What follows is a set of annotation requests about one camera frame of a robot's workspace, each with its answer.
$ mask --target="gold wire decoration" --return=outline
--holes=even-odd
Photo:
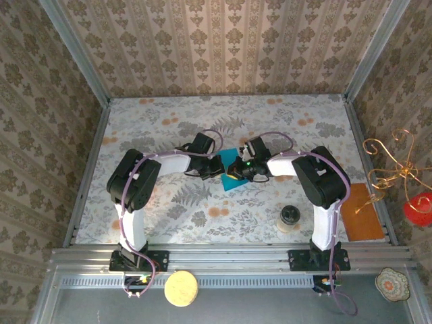
[[[368,138],[363,142],[363,149],[366,151],[369,155],[377,155],[378,154],[378,148],[375,146],[375,143],[377,143],[381,148],[387,153],[387,155],[390,157],[390,159],[394,162],[394,168],[393,169],[372,169],[368,173],[368,179],[371,183],[372,187],[376,189],[376,193],[373,193],[369,196],[369,201],[367,201],[363,206],[361,206],[359,209],[356,210],[356,214],[363,209],[365,206],[369,204],[376,203],[377,201],[380,201],[385,197],[385,191],[394,186],[395,182],[399,178],[404,178],[404,191],[405,191],[405,198],[406,202],[409,204],[409,206],[414,209],[415,211],[419,213],[430,213],[432,211],[432,201],[427,197],[421,197],[418,202],[417,206],[420,205],[420,203],[423,200],[426,200],[429,203],[429,209],[426,211],[420,211],[418,210],[411,202],[410,198],[408,196],[408,189],[407,189],[407,181],[408,179],[414,179],[418,183],[420,183],[422,186],[432,190],[431,186],[428,186],[426,183],[421,181],[417,178],[417,175],[419,174],[419,171],[426,171],[431,170],[432,167],[424,167],[424,168],[417,168],[414,163],[410,160],[411,158],[411,152],[412,148],[414,147],[414,135],[412,135],[408,130],[403,129],[397,129],[394,130],[391,135],[393,136],[394,140],[399,142],[403,139],[409,137],[411,138],[411,146],[410,150],[408,151],[408,156],[406,157],[406,160],[398,161],[395,159],[395,157],[389,152],[387,147],[382,143],[382,141],[377,140],[376,138]],[[368,144],[370,144],[371,151],[367,148]],[[387,176],[378,176],[377,172],[383,174],[386,173]],[[375,179],[376,181],[373,181],[373,174],[376,174]]]

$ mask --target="floral tablecloth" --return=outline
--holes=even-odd
[[[220,131],[225,149],[270,130],[291,136],[296,151],[324,145],[352,183],[366,182],[340,95],[114,99],[110,107],[77,244],[118,242],[117,213],[106,183],[128,149],[166,151],[191,142],[204,128]],[[272,153],[288,146],[282,137],[263,140]],[[285,205],[301,212],[288,234],[276,227]],[[220,178],[202,181],[172,173],[157,180],[145,213],[143,230],[153,244],[308,242],[313,232],[313,207],[298,180],[289,176],[225,192]],[[339,238],[348,241],[342,221]]]

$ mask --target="wooden board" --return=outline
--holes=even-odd
[[[352,184],[350,198],[342,205],[342,219],[350,242],[377,240],[384,233],[373,205],[365,206],[358,214],[356,210],[369,200],[366,184]]]

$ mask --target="wall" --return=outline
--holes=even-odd
[[[342,93],[389,0],[58,0],[110,97]]]
[[[63,243],[101,108],[37,1],[0,1],[0,322]]]
[[[381,139],[398,159],[410,143],[396,143],[391,130],[405,128],[415,136],[412,161],[418,168],[432,167],[432,1],[412,0],[396,26],[354,106],[364,134]],[[373,159],[375,167],[394,167],[384,155]],[[432,186],[432,170],[421,174]],[[427,191],[408,182],[410,196]],[[386,204],[399,240],[412,247],[419,274],[432,304],[432,226],[409,222],[402,211],[403,181],[387,195]]]

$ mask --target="round sponge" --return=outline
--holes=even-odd
[[[197,294],[198,282],[190,272],[175,272],[165,283],[165,297],[174,306],[185,307],[192,304]]]

